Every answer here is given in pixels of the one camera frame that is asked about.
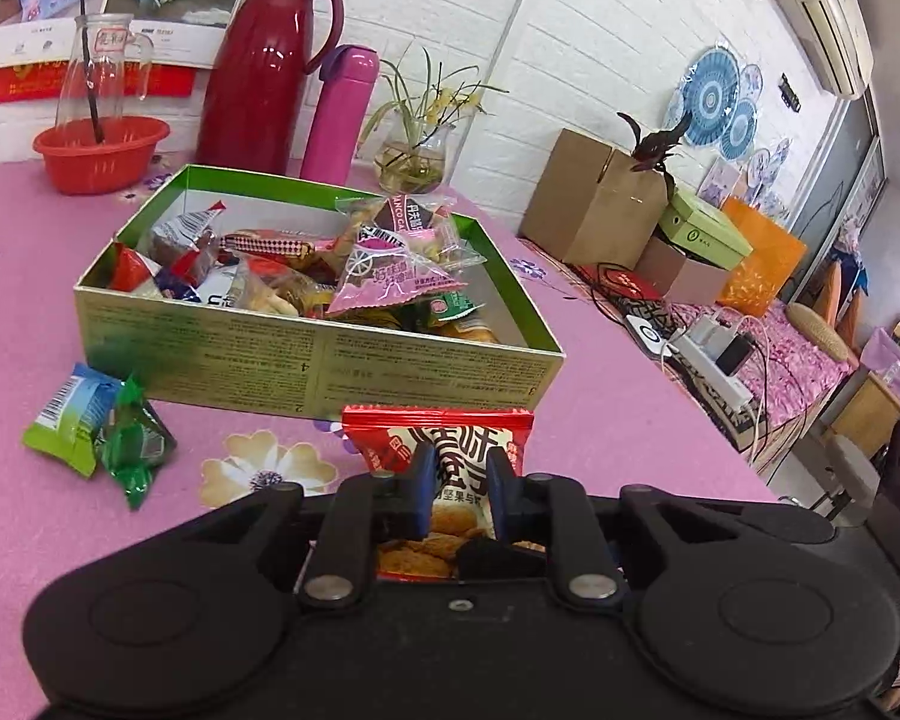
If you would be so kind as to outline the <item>pink floral tablecloth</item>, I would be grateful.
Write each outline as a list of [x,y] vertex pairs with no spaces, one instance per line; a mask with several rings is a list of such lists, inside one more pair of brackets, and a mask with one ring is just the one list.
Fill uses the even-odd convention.
[[[74,567],[162,532],[247,489],[227,465],[274,461],[312,494],[364,462],[331,422],[164,403],[175,455],[139,509],[109,475],[84,478],[22,442],[82,356],[74,283],[137,197],[63,197],[37,161],[0,164],[0,718],[43,706],[20,626],[30,600]],[[526,465],[599,496],[645,483],[674,494],[763,500],[766,485],[631,337],[537,263],[523,286],[564,349],[536,410]]]

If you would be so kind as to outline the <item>orange label pastry pack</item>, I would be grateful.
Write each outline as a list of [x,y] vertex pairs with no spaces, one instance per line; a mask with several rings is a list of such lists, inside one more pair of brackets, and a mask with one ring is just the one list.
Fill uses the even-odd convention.
[[278,317],[321,319],[334,288],[290,266],[247,255],[240,259],[229,289],[232,307]]

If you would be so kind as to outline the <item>red nut snack bag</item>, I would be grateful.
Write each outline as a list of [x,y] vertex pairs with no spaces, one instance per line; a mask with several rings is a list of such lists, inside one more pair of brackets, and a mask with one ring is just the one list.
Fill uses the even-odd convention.
[[421,539],[391,538],[377,553],[379,574],[393,580],[448,580],[460,575],[458,553],[493,538],[487,457],[504,452],[515,473],[533,431],[530,410],[452,410],[351,405],[343,431],[374,472],[408,472],[416,450],[436,452],[429,530]]

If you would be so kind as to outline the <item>red plastic basin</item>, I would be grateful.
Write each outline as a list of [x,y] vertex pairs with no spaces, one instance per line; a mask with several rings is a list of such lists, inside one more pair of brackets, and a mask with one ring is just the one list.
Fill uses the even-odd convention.
[[131,187],[148,171],[155,149],[170,125],[144,115],[102,121],[103,140],[95,141],[91,119],[43,130],[32,146],[40,154],[48,181],[64,195],[102,195]]

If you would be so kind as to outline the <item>green pea snack bag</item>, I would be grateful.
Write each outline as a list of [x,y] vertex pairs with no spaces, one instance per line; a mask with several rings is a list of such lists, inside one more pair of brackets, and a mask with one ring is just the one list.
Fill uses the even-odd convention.
[[403,330],[403,332],[430,332],[455,320],[476,314],[479,304],[471,301],[463,291],[434,294],[408,304],[357,310],[352,320],[368,327]]

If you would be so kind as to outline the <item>pink pastry pack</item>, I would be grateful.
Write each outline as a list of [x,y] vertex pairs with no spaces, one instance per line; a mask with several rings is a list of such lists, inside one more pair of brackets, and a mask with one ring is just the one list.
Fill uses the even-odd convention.
[[414,252],[398,232],[361,224],[326,315],[409,304],[465,286],[438,263]]

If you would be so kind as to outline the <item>red label pastry pack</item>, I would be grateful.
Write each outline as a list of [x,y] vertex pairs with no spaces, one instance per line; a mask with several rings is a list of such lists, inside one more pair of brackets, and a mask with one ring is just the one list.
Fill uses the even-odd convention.
[[109,281],[110,291],[131,294],[142,299],[171,299],[199,302],[198,293],[168,266],[159,265],[125,244],[115,245],[115,268]]

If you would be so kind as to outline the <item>blue green snack pouch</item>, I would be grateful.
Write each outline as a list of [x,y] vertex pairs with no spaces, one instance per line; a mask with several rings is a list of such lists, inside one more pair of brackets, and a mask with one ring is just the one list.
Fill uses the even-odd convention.
[[22,444],[63,461],[83,478],[97,468],[94,440],[123,382],[78,362],[22,434]]

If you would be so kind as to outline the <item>yellow snack bag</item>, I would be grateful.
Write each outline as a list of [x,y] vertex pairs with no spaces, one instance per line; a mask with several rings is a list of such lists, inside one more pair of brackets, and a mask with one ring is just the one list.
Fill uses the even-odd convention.
[[452,320],[437,330],[439,335],[473,343],[498,344],[499,339],[493,329],[481,317],[470,316]]

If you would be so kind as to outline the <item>green candy pouch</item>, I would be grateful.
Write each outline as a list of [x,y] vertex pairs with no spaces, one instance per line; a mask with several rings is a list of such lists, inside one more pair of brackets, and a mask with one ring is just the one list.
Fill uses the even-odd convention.
[[118,483],[131,511],[148,497],[160,468],[176,449],[170,432],[144,388],[128,377],[116,394],[112,411],[94,439],[95,458]]

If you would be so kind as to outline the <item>brown cake clear pack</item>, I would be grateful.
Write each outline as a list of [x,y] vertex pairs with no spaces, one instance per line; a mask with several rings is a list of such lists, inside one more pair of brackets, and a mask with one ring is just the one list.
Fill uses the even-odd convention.
[[203,284],[217,262],[219,242],[212,225],[226,211],[215,202],[206,210],[187,211],[155,223],[137,250],[193,288]]

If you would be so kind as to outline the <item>blue patterned wall plates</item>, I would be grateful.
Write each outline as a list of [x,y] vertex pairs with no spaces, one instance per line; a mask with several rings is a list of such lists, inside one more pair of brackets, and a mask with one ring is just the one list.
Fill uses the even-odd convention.
[[685,144],[717,148],[724,160],[736,163],[751,153],[756,140],[763,89],[763,72],[756,64],[741,64],[728,47],[713,46],[681,78],[663,127],[676,127],[690,115]]

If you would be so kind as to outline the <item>red chips bag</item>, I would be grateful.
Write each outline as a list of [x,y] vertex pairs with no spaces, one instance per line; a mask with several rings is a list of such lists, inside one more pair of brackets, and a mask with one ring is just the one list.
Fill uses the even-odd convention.
[[317,246],[312,241],[295,236],[292,232],[276,229],[240,229],[226,232],[219,238],[222,249],[260,257],[283,257],[283,259],[305,259],[317,254]]

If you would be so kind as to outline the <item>orange gift bag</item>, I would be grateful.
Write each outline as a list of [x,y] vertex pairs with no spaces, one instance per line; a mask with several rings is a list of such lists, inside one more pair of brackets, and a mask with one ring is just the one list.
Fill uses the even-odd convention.
[[806,254],[806,244],[743,200],[730,197],[724,213],[751,245],[730,271],[717,304],[762,317]]

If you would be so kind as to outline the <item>yellow cracker clear pack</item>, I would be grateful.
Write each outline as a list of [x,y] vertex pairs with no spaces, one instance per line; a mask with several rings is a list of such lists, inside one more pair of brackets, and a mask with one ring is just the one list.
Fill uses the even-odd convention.
[[409,249],[437,262],[443,270],[458,271],[482,265],[486,257],[458,232],[453,221],[454,204],[455,200],[447,195],[430,197],[408,193],[338,200],[336,210],[346,216],[347,226],[329,249],[334,265],[343,266],[361,226],[395,232]]

